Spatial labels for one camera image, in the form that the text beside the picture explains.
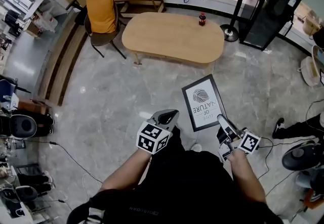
round black base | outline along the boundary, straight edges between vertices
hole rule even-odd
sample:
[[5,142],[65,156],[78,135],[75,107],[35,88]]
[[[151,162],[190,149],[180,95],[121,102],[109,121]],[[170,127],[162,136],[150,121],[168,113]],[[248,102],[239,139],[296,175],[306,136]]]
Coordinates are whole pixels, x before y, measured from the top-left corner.
[[238,30],[235,27],[231,27],[229,24],[222,24],[221,28],[224,32],[224,39],[226,41],[236,41],[238,39]]

person's arm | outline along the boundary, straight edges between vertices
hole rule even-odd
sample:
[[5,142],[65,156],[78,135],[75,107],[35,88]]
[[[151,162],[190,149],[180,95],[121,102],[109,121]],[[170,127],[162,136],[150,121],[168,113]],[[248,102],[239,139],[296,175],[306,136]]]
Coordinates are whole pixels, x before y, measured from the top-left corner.
[[242,194],[248,200],[266,203],[263,187],[255,176],[245,152],[236,149],[228,156],[228,160],[231,163],[233,179]]
[[140,181],[150,158],[151,154],[142,149],[138,149],[120,168],[103,182],[99,191],[134,188]]

yellow pillow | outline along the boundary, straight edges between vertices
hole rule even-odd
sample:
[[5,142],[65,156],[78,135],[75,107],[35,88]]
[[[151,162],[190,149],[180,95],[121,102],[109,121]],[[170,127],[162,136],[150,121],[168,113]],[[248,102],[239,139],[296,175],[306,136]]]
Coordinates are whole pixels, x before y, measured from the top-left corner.
[[113,0],[86,0],[92,32],[110,33],[115,31]]

wooden step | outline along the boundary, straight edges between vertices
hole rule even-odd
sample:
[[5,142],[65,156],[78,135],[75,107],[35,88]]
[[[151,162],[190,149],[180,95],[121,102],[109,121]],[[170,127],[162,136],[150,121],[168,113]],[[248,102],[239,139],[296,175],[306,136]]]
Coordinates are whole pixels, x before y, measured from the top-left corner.
[[52,54],[46,65],[46,69],[44,71],[42,82],[38,91],[38,95],[42,99],[48,99],[50,96],[58,66],[66,52],[68,44],[70,43],[78,27],[74,22],[76,16],[77,13],[73,13],[71,15],[69,21],[66,23],[65,27],[62,30],[62,33],[60,34],[52,49]]
[[61,106],[63,103],[71,73],[86,39],[87,34],[85,27],[82,25],[78,26],[58,66],[51,88],[49,100],[56,105]]

framed picture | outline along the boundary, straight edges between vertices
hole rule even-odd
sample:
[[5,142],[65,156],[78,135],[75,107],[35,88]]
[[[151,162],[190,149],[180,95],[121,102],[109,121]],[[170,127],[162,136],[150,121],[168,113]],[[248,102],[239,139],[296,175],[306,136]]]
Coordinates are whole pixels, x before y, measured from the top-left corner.
[[224,106],[212,75],[182,88],[193,131],[206,129],[218,123],[217,116],[223,114]]
[[324,85],[324,72],[322,69],[320,69],[320,82]]

